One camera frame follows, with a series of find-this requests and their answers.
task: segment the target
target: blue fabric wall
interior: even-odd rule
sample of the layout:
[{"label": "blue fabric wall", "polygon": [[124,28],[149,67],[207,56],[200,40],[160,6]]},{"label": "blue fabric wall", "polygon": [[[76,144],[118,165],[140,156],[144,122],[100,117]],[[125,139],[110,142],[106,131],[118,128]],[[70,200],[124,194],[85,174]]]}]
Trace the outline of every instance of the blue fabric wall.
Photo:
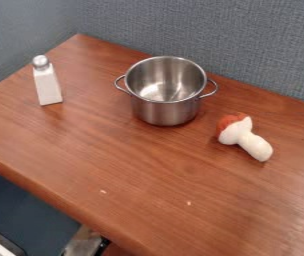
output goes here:
[{"label": "blue fabric wall", "polygon": [[304,0],[84,0],[78,31],[304,99]]},{"label": "blue fabric wall", "polygon": [[70,37],[74,0],[0,0],[0,80]]}]

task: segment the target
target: wooden tabletop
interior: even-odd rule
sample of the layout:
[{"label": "wooden tabletop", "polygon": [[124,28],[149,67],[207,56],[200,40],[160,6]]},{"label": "wooden tabletop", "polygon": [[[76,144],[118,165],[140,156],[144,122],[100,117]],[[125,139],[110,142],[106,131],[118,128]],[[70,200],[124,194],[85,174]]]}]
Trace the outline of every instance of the wooden tabletop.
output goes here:
[{"label": "wooden tabletop", "polygon": [[[38,105],[30,65],[0,83],[0,174],[137,256],[304,255],[304,102],[209,75],[196,119],[156,127],[113,86],[146,54],[76,35],[48,56],[62,104]],[[236,111],[267,163],[213,138]]]}]

